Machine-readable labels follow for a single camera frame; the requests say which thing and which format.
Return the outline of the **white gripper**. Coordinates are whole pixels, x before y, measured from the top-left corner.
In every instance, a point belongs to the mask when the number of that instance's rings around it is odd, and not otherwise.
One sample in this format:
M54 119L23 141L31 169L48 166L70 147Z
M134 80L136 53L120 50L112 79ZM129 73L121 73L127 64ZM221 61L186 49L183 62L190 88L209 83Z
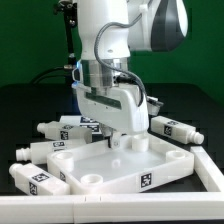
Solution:
M149 127L146 98L139 105L141 93L136 85L120 84L101 95L79 83L76 87L78 107L84 117L104 124L102 134L108 147L120 147L122 134L135 135Z

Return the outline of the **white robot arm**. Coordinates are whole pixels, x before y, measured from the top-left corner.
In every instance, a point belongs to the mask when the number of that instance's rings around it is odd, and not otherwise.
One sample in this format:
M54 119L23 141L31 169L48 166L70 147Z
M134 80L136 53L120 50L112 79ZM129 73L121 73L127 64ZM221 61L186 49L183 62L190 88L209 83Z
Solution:
M188 30L183 0L77 0L82 43L76 87L82 115L97 121L108 145L149 127L144 84L128 70L130 52L166 52Z

